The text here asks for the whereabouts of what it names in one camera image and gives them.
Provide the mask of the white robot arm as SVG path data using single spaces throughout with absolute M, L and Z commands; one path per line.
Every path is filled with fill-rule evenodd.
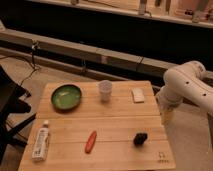
M 163 75 L 164 85 L 156 94 L 162 123 L 168 124 L 172 111 L 186 98 L 207 113 L 213 150 L 213 87 L 202 81 L 206 69 L 199 61 L 189 61 L 169 68 Z

